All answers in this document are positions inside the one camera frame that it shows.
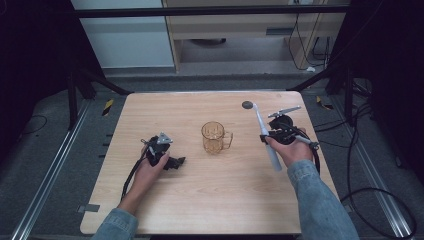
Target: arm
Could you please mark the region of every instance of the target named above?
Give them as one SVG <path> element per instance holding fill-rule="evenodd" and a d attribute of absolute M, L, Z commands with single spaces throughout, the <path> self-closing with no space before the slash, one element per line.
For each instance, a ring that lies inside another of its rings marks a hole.
<path fill-rule="evenodd" d="M 134 175 L 133 184 L 119 203 L 100 225 L 92 239 L 132 239 L 137 231 L 137 208 L 150 187 L 158 179 L 168 161 L 169 153 L 162 156 L 159 163 L 152 167 L 149 161 L 140 163 Z"/>
<path fill-rule="evenodd" d="M 299 202 L 299 218 L 305 239 L 359 239 L 355 226 L 339 200 L 320 179 L 309 146 L 298 140 L 282 145 L 266 141 L 283 158 Z"/>

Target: white cabinet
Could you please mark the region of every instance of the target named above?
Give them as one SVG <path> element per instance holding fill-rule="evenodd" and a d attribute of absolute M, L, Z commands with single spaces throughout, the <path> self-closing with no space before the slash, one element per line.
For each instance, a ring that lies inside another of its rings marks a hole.
<path fill-rule="evenodd" d="M 72 0 L 72 4 L 75 9 L 162 7 L 161 0 Z M 81 23 L 105 73 L 174 67 L 164 17 L 82 18 Z"/>

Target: wrist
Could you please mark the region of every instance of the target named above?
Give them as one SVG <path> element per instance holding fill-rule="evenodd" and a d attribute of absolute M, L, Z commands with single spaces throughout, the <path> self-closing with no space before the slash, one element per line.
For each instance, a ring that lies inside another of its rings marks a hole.
<path fill-rule="evenodd" d="M 132 215 L 135 215 L 143 196 L 144 194 L 141 192 L 134 192 L 130 190 L 119 203 L 118 208 L 123 209 Z"/>

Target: gray floor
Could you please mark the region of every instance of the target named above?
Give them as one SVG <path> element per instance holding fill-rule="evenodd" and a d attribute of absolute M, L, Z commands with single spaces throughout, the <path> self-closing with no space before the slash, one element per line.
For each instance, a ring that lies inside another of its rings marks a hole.
<path fill-rule="evenodd" d="M 299 71 L 293 65 L 287 46 L 282 39 L 227 39 L 217 45 L 211 41 L 187 41 L 178 73 L 146 74 L 143 77 L 111 78 L 119 86 L 136 91 L 214 91 L 214 90 L 283 90 L 313 76 L 314 73 Z M 338 121 L 337 110 L 328 110 L 317 104 L 316 96 L 325 99 L 321 81 L 302 92 L 314 125 Z M 88 203 L 103 156 L 107 152 L 104 143 L 110 142 L 125 96 L 95 85 L 98 94 L 90 101 L 87 118 L 82 125 L 72 149 L 56 179 L 52 192 L 35 223 L 31 236 L 35 239 L 84 238 L 79 225 L 82 214 L 80 205 Z M 106 101 L 114 99 L 108 116 L 101 113 Z M 328 98 L 331 104 L 342 101 L 343 94 Z M 355 104 L 365 100 L 355 98 Z M 67 93 L 59 92 L 40 101 L 34 117 L 20 142 L 9 156 L 11 164 L 1 170 L 0 177 L 0 239 L 8 239 L 16 228 L 41 184 L 61 142 L 68 125 Z M 424 239 L 424 187 L 410 169 L 398 168 L 395 156 L 378 125 L 365 115 L 359 120 L 360 143 L 363 143 L 376 171 L 390 192 L 400 197 L 414 213 L 418 222 L 416 239 Z M 350 136 L 348 128 L 341 126 L 331 131 L 317 133 L 321 148 L 336 185 L 339 197 L 347 194 L 346 146 Z M 352 153 L 352 189 L 371 186 L 366 167 L 356 150 Z M 375 193 L 364 193 L 355 197 L 355 203 L 367 220 L 389 234 L 391 225 L 382 211 Z M 350 213 L 361 239 L 386 239 L 366 226 L 355 212 Z"/>

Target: black cable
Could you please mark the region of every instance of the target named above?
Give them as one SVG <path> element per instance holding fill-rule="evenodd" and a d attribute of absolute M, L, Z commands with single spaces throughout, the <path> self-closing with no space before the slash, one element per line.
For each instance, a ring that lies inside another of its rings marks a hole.
<path fill-rule="evenodd" d="M 364 111 L 364 110 L 366 110 L 366 109 L 368 109 L 368 108 L 371 108 L 371 106 L 367 106 L 367 108 L 364 108 L 364 109 L 362 109 L 361 111 L 359 111 L 359 112 L 358 112 L 358 118 L 361 118 L 362 116 L 364 116 L 364 115 L 366 115 L 366 114 L 370 113 L 370 112 L 371 112 L 371 110 L 370 110 L 370 111 L 368 111 L 368 112 L 365 112 L 365 113 L 361 113 L 362 111 Z M 332 121 L 332 122 L 328 122 L 328 123 L 322 123 L 322 124 L 319 124 L 319 125 L 315 125 L 315 126 L 314 126 L 314 128 L 316 128 L 316 127 L 320 127 L 320 126 L 324 126 L 324 125 L 328 125 L 328 124 L 331 124 L 331 123 L 335 123 L 335 122 L 338 122 L 338 121 L 342 121 L 342 122 L 340 122 L 340 123 L 338 123 L 338 124 L 336 124 L 336 125 L 334 125 L 334 126 L 331 126 L 331 127 L 328 127 L 328 128 L 324 128 L 324 129 L 318 129 L 318 130 L 315 130 L 315 132 L 316 132 L 316 133 L 318 133 L 318 132 L 325 132 L 325 131 L 333 130 L 333 129 L 337 128 L 337 127 L 342 126 L 342 125 L 343 125 L 343 124 L 345 124 L 345 123 L 350 122 L 350 121 L 351 121 L 351 120 L 353 120 L 354 118 L 355 118 L 355 116 L 352 116 L 350 119 L 345 119 L 345 120 L 336 120 L 336 121 Z"/>
<path fill-rule="evenodd" d="M 316 49 L 316 46 L 317 46 L 319 39 L 320 39 L 319 37 L 317 37 L 317 39 L 315 39 L 314 46 L 312 47 L 312 56 L 316 60 L 324 61 L 323 65 L 326 66 L 327 63 L 328 63 L 328 60 L 330 58 L 330 37 L 327 37 L 324 53 L 316 53 L 315 52 L 315 49 Z"/>
<path fill-rule="evenodd" d="M 294 129 L 294 131 L 297 134 L 299 134 L 300 136 L 302 136 L 302 137 L 304 137 L 308 140 L 311 140 L 309 138 L 309 136 L 304 131 L 302 131 L 298 128 L 292 128 L 292 129 Z M 321 173 L 321 162 L 320 162 L 320 159 L 319 159 L 319 156 L 318 156 L 318 146 L 316 148 L 313 147 L 312 145 L 309 145 L 309 146 L 311 148 L 312 155 L 314 155 L 315 168 L 317 169 L 318 174 L 320 174 Z"/>
<path fill-rule="evenodd" d="M 317 19 L 315 20 L 315 24 L 314 24 L 314 27 L 313 27 L 312 31 L 314 31 L 314 30 L 315 30 L 315 27 L 316 27 L 316 25 L 317 25 L 317 23 L 318 23 L 318 18 L 319 18 L 319 16 L 318 16 L 318 17 L 317 17 Z M 302 38 L 300 37 L 300 31 L 299 31 L 299 13 L 297 13 L 297 14 L 296 14 L 296 21 L 295 21 L 294 26 L 293 26 L 293 31 L 291 32 L 290 37 L 289 37 L 289 52 L 290 52 L 290 55 L 291 55 L 291 57 L 292 57 L 292 59 L 293 59 L 293 62 L 294 62 L 295 67 L 296 67 L 298 70 L 306 70 L 306 69 L 307 69 L 307 68 L 300 68 L 299 66 L 297 66 L 296 61 L 295 61 L 294 56 L 293 56 L 293 53 L 292 53 L 292 51 L 291 51 L 291 38 L 292 38 L 292 36 L 293 36 L 293 33 L 294 33 L 295 29 L 297 30 L 297 34 L 298 34 L 298 36 L 299 36 L 299 42 L 300 42 L 300 45 L 302 46 L 303 56 L 305 57 L 305 60 L 306 60 L 306 61 L 307 61 L 307 62 L 311 65 L 311 67 L 318 67 L 318 66 L 322 66 L 323 64 L 313 64 L 313 63 L 311 63 L 311 62 L 308 60 L 308 57 L 306 56 L 306 49 L 305 49 L 305 46 L 303 45 Z"/>
<path fill-rule="evenodd" d="M 351 202 L 352 208 L 354 209 L 354 211 L 358 215 L 358 217 L 362 221 L 364 221 L 364 223 L 367 224 L 371 229 L 373 229 L 374 231 L 376 231 L 380 235 L 385 236 L 385 237 L 388 237 L 388 238 L 391 238 L 391 239 L 409 239 L 409 238 L 413 237 L 415 235 L 416 231 L 417 231 L 417 222 L 415 220 L 415 217 L 411 213 L 411 210 L 408 208 L 408 206 L 399 197 L 395 196 L 394 194 L 392 194 L 392 193 L 390 193 L 390 192 L 388 192 L 386 190 L 379 189 L 379 188 L 365 187 L 365 188 L 361 188 L 361 189 L 358 189 L 358 190 L 355 190 L 355 191 L 352 191 L 352 189 L 351 189 L 351 182 L 350 182 L 351 154 L 352 154 L 352 148 L 353 148 L 353 145 L 354 145 L 355 136 L 356 135 L 359 135 L 358 134 L 357 121 L 359 119 L 358 116 L 359 116 L 359 113 L 361 111 L 361 107 L 358 108 L 358 111 L 355 114 L 356 117 L 354 118 L 354 122 L 353 122 L 353 136 L 352 136 L 352 140 L 351 140 L 350 145 L 349 145 L 348 156 L 347 156 L 347 174 L 346 174 L 347 176 L 346 176 L 346 178 L 347 178 L 348 194 L 346 196 L 344 196 L 343 198 L 341 198 L 340 202 L 343 202 L 346 199 L 349 199 L 350 202 Z M 388 194 L 388 195 L 392 196 L 398 203 L 400 203 L 404 207 L 404 209 L 406 210 L 406 212 L 409 214 L 410 219 L 412 221 L 413 228 L 412 228 L 411 234 L 409 234 L 408 236 L 405 236 L 405 237 L 393 236 L 393 235 L 390 235 L 390 234 L 385 233 L 382 230 L 379 230 L 377 227 L 375 227 L 370 222 L 368 222 L 365 219 L 365 217 L 362 216 L 362 214 L 360 214 L 360 212 L 359 212 L 358 208 L 356 207 L 356 204 L 355 204 L 355 202 L 353 200 L 353 195 L 355 195 L 355 194 L 357 194 L 359 192 L 363 192 L 363 191 L 378 191 L 378 192 L 382 192 L 382 193 L 385 193 L 385 194 Z"/>
<path fill-rule="evenodd" d="M 365 98 L 371 97 L 371 92 L 366 88 L 361 86 L 355 80 L 353 80 L 354 93 Z"/>
<path fill-rule="evenodd" d="M 127 177 L 127 180 L 124 183 L 124 187 L 122 188 L 121 201 L 125 197 L 125 195 L 127 194 L 128 185 L 130 184 L 131 179 L 133 178 L 135 171 L 137 171 L 138 167 L 140 166 L 140 163 L 145 159 L 144 156 L 146 155 L 146 152 L 149 148 L 149 142 L 146 142 L 144 139 L 142 139 L 141 141 L 145 144 L 145 148 L 144 148 L 143 152 L 141 153 L 140 159 L 137 160 L 137 162 L 135 162 L 133 168 L 131 169 L 130 174 Z"/>
<path fill-rule="evenodd" d="M 338 145 L 338 144 L 334 144 L 334 143 L 330 143 L 324 140 L 318 140 L 320 143 L 325 143 L 334 147 L 340 147 L 340 148 L 349 148 L 349 146 L 342 146 L 342 145 Z"/>
<path fill-rule="evenodd" d="M 37 128 L 35 130 L 29 131 L 29 132 L 23 132 L 22 133 L 23 135 L 38 132 L 38 131 L 40 131 L 41 129 L 43 129 L 46 126 L 46 124 L 47 124 L 47 117 L 45 117 L 43 115 L 34 115 L 31 118 L 35 118 L 35 117 L 44 118 L 44 123 L 41 125 L 41 127 Z"/>

